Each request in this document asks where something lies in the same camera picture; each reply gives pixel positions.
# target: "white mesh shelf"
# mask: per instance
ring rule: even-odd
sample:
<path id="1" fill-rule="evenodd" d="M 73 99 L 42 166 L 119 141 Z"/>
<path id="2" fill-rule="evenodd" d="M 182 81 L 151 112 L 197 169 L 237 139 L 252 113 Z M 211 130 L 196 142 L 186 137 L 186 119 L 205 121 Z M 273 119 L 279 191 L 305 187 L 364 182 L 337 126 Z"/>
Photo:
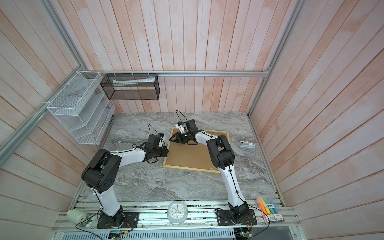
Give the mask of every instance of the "white mesh shelf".
<path id="1" fill-rule="evenodd" d="M 93 94 L 100 73 L 78 72 L 47 109 L 80 144 L 99 144 L 115 107 L 104 93 Z"/>

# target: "alarm clock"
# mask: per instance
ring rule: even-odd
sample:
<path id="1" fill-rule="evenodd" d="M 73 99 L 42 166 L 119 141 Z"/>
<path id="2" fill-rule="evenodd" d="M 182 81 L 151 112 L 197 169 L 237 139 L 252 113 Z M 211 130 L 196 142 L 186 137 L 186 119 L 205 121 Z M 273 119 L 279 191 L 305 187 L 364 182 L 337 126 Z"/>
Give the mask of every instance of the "alarm clock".
<path id="1" fill-rule="evenodd" d="M 187 219 L 188 209 L 184 202 L 171 202 L 168 206 L 167 217 L 172 223 L 181 223 Z"/>

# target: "brown board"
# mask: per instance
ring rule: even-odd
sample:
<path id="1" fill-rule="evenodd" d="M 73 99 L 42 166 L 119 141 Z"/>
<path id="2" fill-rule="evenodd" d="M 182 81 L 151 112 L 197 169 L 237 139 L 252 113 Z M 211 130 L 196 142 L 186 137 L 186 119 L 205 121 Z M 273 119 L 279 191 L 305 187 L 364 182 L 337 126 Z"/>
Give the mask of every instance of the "brown board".
<path id="1" fill-rule="evenodd" d="M 205 130 L 212 135 L 225 135 L 229 142 L 229 132 Z M 171 138 L 173 134 L 180 132 L 176 127 L 172 128 L 170 133 Z M 212 164 L 211 158 L 208 153 L 208 148 L 204 144 L 187 145 L 175 142 L 168 142 L 168 155 L 164 158 L 163 167 L 196 172 L 212 172 L 220 173 L 218 169 Z"/>

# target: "gray marble surface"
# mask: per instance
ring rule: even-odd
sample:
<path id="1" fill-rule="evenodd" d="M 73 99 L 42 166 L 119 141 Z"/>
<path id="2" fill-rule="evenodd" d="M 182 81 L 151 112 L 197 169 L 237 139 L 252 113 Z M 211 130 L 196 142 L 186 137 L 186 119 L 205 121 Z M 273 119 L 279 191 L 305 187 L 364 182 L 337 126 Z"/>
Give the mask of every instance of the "gray marble surface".
<path id="1" fill-rule="evenodd" d="M 239 186 L 247 199 L 258 194 L 274 193 L 259 149 L 243 150 L 239 141 L 255 142 L 245 113 L 185 113 L 195 119 L 199 129 L 229 131 L 235 152 L 235 170 Z M 166 144 L 172 127 L 179 122 L 176 113 L 119 114 L 113 123 L 104 148 L 110 151 L 130 149 L 148 137 L 147 123 L 165 135 Z M 163 158 L 154 164 L 130 164 L 118 171 L 114 189 L 119 201 L 146 200 L 222 200 L 228 199 L 220 174 L 162 168 Z M 87 188 L 84 200 L 97 201 Z"/>

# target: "wooden plank wall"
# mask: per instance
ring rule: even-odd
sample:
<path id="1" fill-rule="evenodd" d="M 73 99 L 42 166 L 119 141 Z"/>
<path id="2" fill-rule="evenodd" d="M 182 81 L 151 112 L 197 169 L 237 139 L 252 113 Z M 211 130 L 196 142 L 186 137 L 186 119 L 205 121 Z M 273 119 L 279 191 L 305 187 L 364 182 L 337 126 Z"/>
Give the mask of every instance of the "wooden plank wall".
<path id="1" fill-rule="evenodd" d="M 384 239 L 384 1 L 307 1 L 252 115 L 308 239 Z"/>
<path id="2" fill-rule="evenodd" d="M 77 66 L 39 0 L 0 1 L 0 144 Z M 48 115 L 0 169 L 2 238 L 45 239 L 94 148 Z"/>
<path id="3" fill-rule="evenodd" d="M 52 0 L 88 69 L 263 70 L 297 0 Z M 118 113 L 248 112 L 258 77 L 159 78 L 156 101 Z"/>

